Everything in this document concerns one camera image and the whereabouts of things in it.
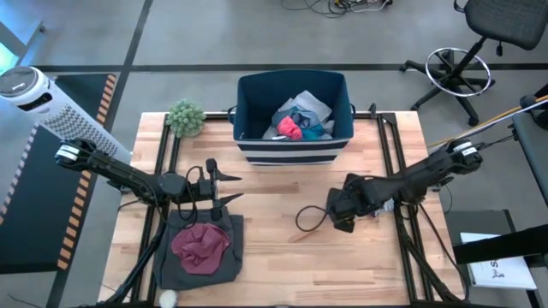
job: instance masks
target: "wooden table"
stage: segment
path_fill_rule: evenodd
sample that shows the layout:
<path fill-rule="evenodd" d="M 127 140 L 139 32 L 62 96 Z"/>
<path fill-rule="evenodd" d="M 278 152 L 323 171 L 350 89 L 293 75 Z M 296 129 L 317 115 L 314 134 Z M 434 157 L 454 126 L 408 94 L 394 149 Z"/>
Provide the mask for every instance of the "wooden table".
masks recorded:
<path fill-rule="evenodd" d="M 426 145 L 415 112 L 396 112 L 408 165 L 426 157 Z M 135 141 L 132 166 L 152 173 L 164 113 L 144 113 Z M 170 145 L 164 168 L 167 169 Z M 393 161 L 396 153 L 392 151 Z M 295 226 L 295 214 L 309 204 L 325 206 L 330 187 L 341 187 L 348 172 L 385 175 L 375 121 L 356 120 L 354 138 L 336 161 L 327 165 L 258 167 L 247 163 L 225 121 L 207 122 L 203 133 L 181 142 L 177 173 L 208 157 L 219 169 L 243 181 L 220 183 L 221 196 L 245 193 L 229 204 L 232 214 L 245 217 L 243 268 L 236 280 L 180 293 L 179 305 L 406 305 L 407 289 L 392 213 L 361 218 L 352 234 L 335 230 L 327 219 L 311 233 Z M 127 196 L 122 202 L 133 199 Z M 438 195 L 429 192 L 423 203 L 444 243 L 451 247 Z M 207 209 L 211 202 L 199 203 Z M 110 246 L 99 300 L 113 294 L 137 260 L 146 207 L 136 204 L 120 211 Z M 321 218 L 319 211 L 303 214 L 303 226 Z M 418 216 L 428 263 L 459 297 L 458 273 L 444 255 L 424 215 Z M 415 284 L 422 297 L 419 271 L 413 261 Z M 146 290 L 150 266 L 142 290 Z M 145 298 L 146 291 L 141 292 Z"/>

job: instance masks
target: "gray floor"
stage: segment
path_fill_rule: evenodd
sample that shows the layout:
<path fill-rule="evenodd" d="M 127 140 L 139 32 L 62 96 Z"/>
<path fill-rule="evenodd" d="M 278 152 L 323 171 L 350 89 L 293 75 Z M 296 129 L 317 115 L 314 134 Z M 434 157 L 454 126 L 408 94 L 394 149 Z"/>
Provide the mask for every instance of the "gray floor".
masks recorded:
<path fill-rule="evenodd" d="M 32 64 L 123 64 L 143 2 L 0 0 L 0 19 L 21 35 L 30 21 L 44 20 L 48 30 Z M 548 62 L 547 37 L 529 52 L 505 45 L 504 57 L 495 56 L 496 43 L 488 42 L 480 55 L 489 63 Z M 449 0 L 395 1 L 382 12 L 336 20 L 309 11 L 285 11 L 278 0 L 154 0 L 134 64 L 423 62 L 437 48 L 468 49 L 477 39 Z M 351 101 L 359 110 L 370 103 L 377 103 L 380 110 L 407 110 L 432 87 L 424 75 L 412 71 L 343 73 Z M 205 110 L 226 110 L 235 104 L 236 82 L 245 74 L 249 72 L 131 73 L 112 133 L 132 148 L 140 113 L 166 111 L 181 98 L 192 98 Z M 536 92 L 548 82 L 548 71 L 494 71 L 493 77 L 497 84 L 472 98 L 483 120 L 516 106 L 522 95 Z M 466 115 L 449 95 L 439 95 L 425 105 L 420 120 L 427 142 L 468 129 Z M 502 138 L 509 134 L 508 124 L 474 140 Z M 31 126 L 17 110 L 0 104 L 4 145 L 0 191 L 7 190 Z M 18 128 L 8 133 L 5 127 Z M 546 223 L 548 209 L 520 146 L 509 142 L 482 155 L 485 161 L 479 171 L 450 184 L 452 210 L 509 209 L 518 229 Z M 448 207 L 446 191 L 442 200 Z M 103 179 L 99 181 L 63 307 L 91 304 L 97 298 L 118 204 L 116 192 Z M 548 294 L 546 269 L 535 270 L 534 275 L 541 293 Z M 52 279 L 49 274 L 0 276 L 0 306 L 25 307 L 8 298 L 8 293 L 44 306 Z M 524 292 L 518 297 L 496 290 L 473 290 L 473 294 L 477 304 L 529 307 Z"/>

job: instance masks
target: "white ball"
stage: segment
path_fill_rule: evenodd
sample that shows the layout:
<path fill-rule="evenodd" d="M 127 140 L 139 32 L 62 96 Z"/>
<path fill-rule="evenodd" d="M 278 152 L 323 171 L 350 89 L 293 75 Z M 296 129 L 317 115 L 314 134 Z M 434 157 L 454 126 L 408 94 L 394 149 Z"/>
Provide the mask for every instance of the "white ball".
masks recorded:
<path fill-rule="evenodd" d="M 167 290 L 160 295 L 160 307 L 174 308 L 177 305 L 177 292 Z"/>

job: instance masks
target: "bin handle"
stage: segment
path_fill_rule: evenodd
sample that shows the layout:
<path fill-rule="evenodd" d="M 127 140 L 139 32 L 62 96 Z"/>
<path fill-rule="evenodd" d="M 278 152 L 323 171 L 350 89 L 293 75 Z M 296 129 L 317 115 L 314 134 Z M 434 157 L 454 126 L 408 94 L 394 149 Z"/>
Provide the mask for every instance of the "bin handle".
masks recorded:
<path fill-rule="evenodd" d="M 350 104 L 350 108 L 352 108 L 352 119 L 356 118 L 356 106 Z"/>
<path fill-rule="evenodd" d="M 235 118 L 235 115 L 232 115 L 232 109 L 234 108 L 236 108 L 236 106 L 232 106 L 226 111 L 226 117 L 229 120 L 230 124 L 232 125 L 234 125 L 234 118 Z"/>

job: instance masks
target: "navy blue bin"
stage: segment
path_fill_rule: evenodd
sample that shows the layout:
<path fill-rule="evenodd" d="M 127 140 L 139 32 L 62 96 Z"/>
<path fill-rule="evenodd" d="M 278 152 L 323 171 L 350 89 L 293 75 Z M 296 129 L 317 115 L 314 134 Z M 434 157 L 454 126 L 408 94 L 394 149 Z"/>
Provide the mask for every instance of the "navy blue bin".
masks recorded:
<path fill-rule="evenodd" d="M 305 90 L 332 109 L 333 139 L 263 140 L 277 110 Z M 244 76 L 238 81 L 235 113 L 231 112 L 233 108 L 229 110 L 229 121 L 234 124 L 234 140 L 251 164 L 331 163 L 354 136 L 354 106 L 348 98 L 344 75 L 339 73 L 281 70 Z"/>

